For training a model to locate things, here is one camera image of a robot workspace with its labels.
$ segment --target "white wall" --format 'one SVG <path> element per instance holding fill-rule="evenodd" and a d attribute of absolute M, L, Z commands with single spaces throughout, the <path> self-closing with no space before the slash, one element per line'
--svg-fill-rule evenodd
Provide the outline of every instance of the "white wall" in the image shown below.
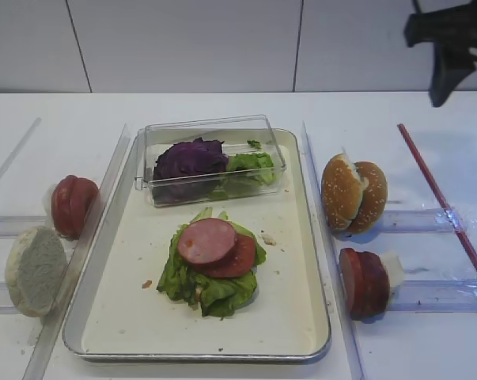
<path fill-rule="evenodd" d="M 423 11 L 469 0 L 420 0 Z M 426 90 L 431 44 L 407 48 L 411 0 L 305 0 L 296 91 Z M 477 72 L 461 89 L 477 89 Z"/>
<path fill-rule="evenodd" d="M 64 0 L 0 0 L 4 91 L 89 91 Z"/>
<path fill-rule="evenodd" d="M 301 0 L 70 0 L 94 92 L 292 91 Z"/>

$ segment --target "purple cabbage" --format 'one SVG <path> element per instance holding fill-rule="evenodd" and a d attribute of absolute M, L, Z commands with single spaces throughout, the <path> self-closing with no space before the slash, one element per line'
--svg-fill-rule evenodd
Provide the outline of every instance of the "purple cabbage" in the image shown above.
<path fill-rule="evenodd" d="M 222 142 L 179 142 L 159 156 L 153 169 L 153 179 L 166 180 L 225 172 L 228 158 L 222 153 Z M 214 190 L 220 180 L 206 180 L 188 184 L 170 184 L 153 188 L 153 197 L 162 203 L 195 200 Z"/>

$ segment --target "metal tray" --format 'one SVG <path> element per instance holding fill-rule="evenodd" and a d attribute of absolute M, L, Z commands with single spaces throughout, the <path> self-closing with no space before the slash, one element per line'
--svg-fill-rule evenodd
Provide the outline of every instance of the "metal tray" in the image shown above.
<path fill-rule="evenodd" d="M 276 240 L 276 246 L 265 245 L 268 258 L 257 269 L 254 301 L 220 321 L 155 290 L 171 236 L 203 206 L 152 207 L 148 190 L 134 189 L 139 162 L 130 154 L 62 332 L 74 354 L 103 361 L 300 362 L 324 356 L 331 330 L 297 141 L 288 131 L 274 133 L 287 164 L 283 190 L 212 203 L 214 213 L 226 210 L 234 222 Z M 147 280 L 152 287 L 142 289 Z"/>

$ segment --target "clear plastic container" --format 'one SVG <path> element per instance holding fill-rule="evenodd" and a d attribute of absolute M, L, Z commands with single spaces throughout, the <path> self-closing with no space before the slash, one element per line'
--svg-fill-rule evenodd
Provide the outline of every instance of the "clear plastic container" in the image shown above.
<path fill-rule="evenodd" d="M 222 153 L 228 159 L 227 171 L 153 179 L 158 159 L 167 149 L 196 139 L 222 142 Z M 138 132 L 138 142 L 137 154 L 141 155 L 138 158 L 143 165 L 138 169 L 137 188 L 150 190 L 155 207 L 277 192 L 286 170 L 274 131 L 265 116 L 149 125 Z M 184 168 L 174 171 L 183 172 Z"/>

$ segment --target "white table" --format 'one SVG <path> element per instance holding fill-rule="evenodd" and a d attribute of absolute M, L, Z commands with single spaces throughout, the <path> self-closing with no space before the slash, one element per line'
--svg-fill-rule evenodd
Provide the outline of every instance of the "white table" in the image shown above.
<path fill-rule="evenodd" d="M 33 120 L 43 119 L 0 181 L 0 215 L 42 215 L 43 192 L 68 173 L 101 181 L 124 124 L 136 131 L 152 123 L 256 113 L 266 114 L 273 127 L 297 133 L 304 120 L 319 176 L 344 146 L 355 161 L 381 166 L 388 175 L 390 200 L 409 208 L 436 207 L 396 130 L 405 123 L 449 202 L 471 220 L 469 234 L 477 249 L 477 93 L 454 93 L 439 109 L 430 107 L 424 93 L 0 94 L 0 165 Z M 42 164 L 44 170 L 36 170 Z M 378 251 L 410 250 L 416 260 L 433 247 L 431 254 L 448 261 L 440 276 L 475 276 L 455 237 L 422 237 L 415 243 L 402 238 L 406 240 L 389 235 L 371 244 Z M 0 252 L 7 254 L 10 244 L 0 241 Z M 20 315 L 0 316 L 4 378 L 22 376 L 38 325 Z M 477 314 L 391 312 L 382 321 L 356 327 L 367 378 L 477 378 Z M 45 378 L 344 379 L 349 374 L 343 369 L 338 330 L 333 326 L 324 359 L 289 367 L 91 365 L 74 358 L 59 339 Z"/>

